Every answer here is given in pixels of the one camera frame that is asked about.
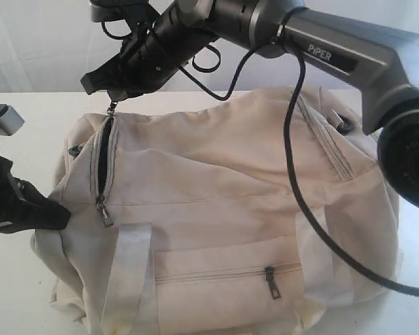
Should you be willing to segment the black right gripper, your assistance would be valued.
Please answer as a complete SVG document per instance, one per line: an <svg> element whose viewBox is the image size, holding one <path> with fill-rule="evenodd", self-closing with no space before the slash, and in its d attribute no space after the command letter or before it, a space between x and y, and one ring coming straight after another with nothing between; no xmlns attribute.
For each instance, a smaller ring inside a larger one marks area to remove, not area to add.
<svg viewBox="0 0 419 335"><path fill-rule="evenodd" d="M186 27L176 10L165 11L152 30L134 38L80 83L88 95L106 91L112 102L137 98L160 89L189 59L210 43L210 33Z"/></svg>

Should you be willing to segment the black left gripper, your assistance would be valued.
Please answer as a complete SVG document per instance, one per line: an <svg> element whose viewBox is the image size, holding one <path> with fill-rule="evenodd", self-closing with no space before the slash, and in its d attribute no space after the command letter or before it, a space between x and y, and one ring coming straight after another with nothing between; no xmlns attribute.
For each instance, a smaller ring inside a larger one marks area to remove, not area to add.
<svg viewBox="0 0 419 335"><path fill-rule="evenodd" d="M13 162L0 156L0 233L63 230L71 213L11 173Z"/></svg>

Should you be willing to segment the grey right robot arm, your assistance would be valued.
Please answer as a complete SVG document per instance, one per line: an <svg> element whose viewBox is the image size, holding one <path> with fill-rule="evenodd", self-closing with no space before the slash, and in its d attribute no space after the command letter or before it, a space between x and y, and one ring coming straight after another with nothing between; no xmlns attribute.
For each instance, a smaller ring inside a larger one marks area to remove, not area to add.
<svg viewBox="0 0 419 335"><path fill-rule="evenodd" d="M114 101L158 91L210 43L224 39L274 59L300 55L362 94L362 129L379 131L390 185L419 207L419 34L329 15L303 1L92 1L94 22L123 20L120 51L81 83Z"/></svg>

